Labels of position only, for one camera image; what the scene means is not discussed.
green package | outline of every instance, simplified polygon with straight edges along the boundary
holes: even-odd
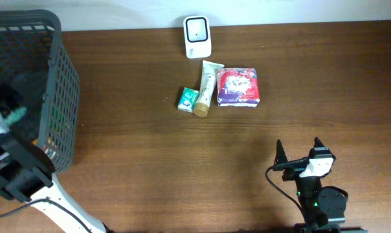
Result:
[[[192,113],[197,96],[198,91],[184,87],[183,95],[178,103],[178,109]]]

basket mesh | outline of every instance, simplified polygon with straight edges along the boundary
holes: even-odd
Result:
[[[26,140],[44,142],[38,146],[56,172],[62,172],[73,161],[79,77],[63,44],[52,47],[54,34],[60,39],[60,32],[50,21],[21,23],[17,18],[0,22],[0,84],[17,91],[28,109],[10,130]],[[53,49],[57,58],[49,67]]]

wood grain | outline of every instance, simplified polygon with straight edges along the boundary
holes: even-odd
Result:
[[[201,60],[180,28],[68,32],[81,79],[75,164],[62,185],[117,232],[234,232],[301,223],[267,183],[276,140],[290,159],[318,136],[337,156],[324,185],[348,191],[345,227],[391,232],[391,21],[211,28],[209,61],[252,67],[256,109],[177,110]],[[289,194],[294,183],[271,178]],[[0,212],[20,205],[0,198]],[[35,209],[0,232],[61,232]]]

plastic wrapper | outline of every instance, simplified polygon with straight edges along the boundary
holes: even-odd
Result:
[[[259,104],[258,78],[254,69],[219,69],[216,77],[219,106],[256,107]]]

gold cap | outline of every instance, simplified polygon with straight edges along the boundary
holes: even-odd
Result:
[[[195,103],[193,112],[198,117],[207,117],[208,108],[208,105],[198,102]]]

